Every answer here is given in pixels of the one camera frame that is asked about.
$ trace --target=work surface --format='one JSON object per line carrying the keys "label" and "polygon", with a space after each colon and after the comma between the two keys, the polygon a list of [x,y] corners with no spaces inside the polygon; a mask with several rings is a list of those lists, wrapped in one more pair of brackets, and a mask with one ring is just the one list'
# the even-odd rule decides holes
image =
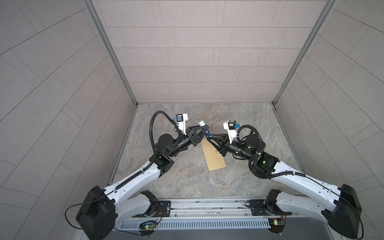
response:
{"label": "work surface", "polygon": [[[200,120],[209,125],[212,134],[227,133],[223,128],[226,120],[236,120],[241,125],[250,124],[266,143],[265,152],[278,157],[299,170],[288,142],[270,103],[200,103],[200,104],[141,104],[129,133],[114,182],[123,179],[141,167],[152,156],[149,142],[149,122],[157,110],[165,111],[171,118],[187,113],[187,127],[198,125]],[[177,136],[174,126],[161,114],[154,122],[153,137],[169,133]],[[241,136],[249,134],[248,129]],[[231,197],[266,196],[270,189],[298,195],[299,192],[269,179],[259,179],[248,169],[248,162],[236,160],[231,154],[224,158],[227,167],[208,171],[201,144],[173,157],[175,164],[156,181],[143,187],[157,198],[170,197]]]}

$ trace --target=marble floor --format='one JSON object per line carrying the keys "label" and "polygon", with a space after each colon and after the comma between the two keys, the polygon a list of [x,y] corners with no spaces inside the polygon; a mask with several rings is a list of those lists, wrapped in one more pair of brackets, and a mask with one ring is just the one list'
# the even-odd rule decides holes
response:
{"label": "marble floor", "polygon": [[[165,111],[171,118],[188,113],[187,127],[204,120],[211,133],[226,133],[223,129],[226,120],[253,125],[266,143],[267,153],[299,169],[270,103],[141,104],[117,168],[115,182],[131,174],[152,156],[148,129],[157,110]],[[177,136],[173,125],[161,114],[156,117],[153,129],[155,143],[164,133]],[[284,184],[255,177],[246,161],[236,160],[231,154],[224,158],[227,167],[209,172],[200,144],[196,147],[191,145],[173,160],[175,164],[166,174],[142,190],[150,190],[157,198],[266,196],[270,189],[300,194]]]}

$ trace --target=tile wall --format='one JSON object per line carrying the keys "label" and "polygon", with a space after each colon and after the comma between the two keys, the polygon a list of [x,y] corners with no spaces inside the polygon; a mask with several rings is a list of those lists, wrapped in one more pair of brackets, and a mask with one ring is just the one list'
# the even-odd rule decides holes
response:
{"label": "tile wall", "polygon": [[0,239],[79,239],[133,107],[81,0],[0,1]]}
{"label": "tile wall", "polygon": [[325,1],[94,0],[139,103],[266,102]]}
{"label": "tile wall", "polygon": [[383,239],[384,2],[339,0],[277,108],[308,172],[355,188]]}

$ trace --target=yellow paper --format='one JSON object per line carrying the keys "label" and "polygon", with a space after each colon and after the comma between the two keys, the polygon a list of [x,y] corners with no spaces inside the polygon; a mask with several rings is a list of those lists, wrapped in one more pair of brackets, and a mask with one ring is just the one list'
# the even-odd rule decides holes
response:
{"label": "yellow paper", "polygon": [[209,171],[226,167],[223,156],[221,156],[207,139],[201,141],[201,146],[203,147],[205,161],[207,162]]}

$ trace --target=robotic arm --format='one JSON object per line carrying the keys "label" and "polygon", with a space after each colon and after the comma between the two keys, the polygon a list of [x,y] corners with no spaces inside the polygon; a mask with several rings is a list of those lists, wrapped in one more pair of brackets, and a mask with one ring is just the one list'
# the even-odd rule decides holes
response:
{"label": "robotic arm", "polygon": [[[178,137],[174,139],[170,134],[163,134],[155,144],[152,128],[160,113],[174,125]],[[271,215],[290,215],[295,212],[313,217],[327,222],[343,236],[357,238],[361,206],[352,187],[345,184],[337,187],[322,182],[269,155],[264,151],[265,143],[260,134],[251,125],[240,126],[236,121],[226,121],[223,126],[227,134],[211,135],[209,126],[203,121],[199,126],[186,128],[186,120],[187,114],[178,114],[171,119],[165,112],[157,111],[149,127],[153,150],[150,160],[121,181],[104,189],[96,186],[88,192],[84,202],[79,204],[81,208],[76,220],[90,240],[105,238],[115,225],[135,215],[153,216],[157,210],[160,211],[158,199],[150,191],[130,197],[166,173],[174,164],[171,157],[187,150],[191,144],[196,146],[204,135],[223,156],[230,152],[236,159],[247,160],[249,170],[256,177],[284,183],[310,197],[289,195],[272,189],[262,205],[252,205],[252,208],[265,210]],[[249,128],[251,133],[240,139],[240,132],[244,128]],[[155,226],[147,225],[145,230],[153,230]]]}

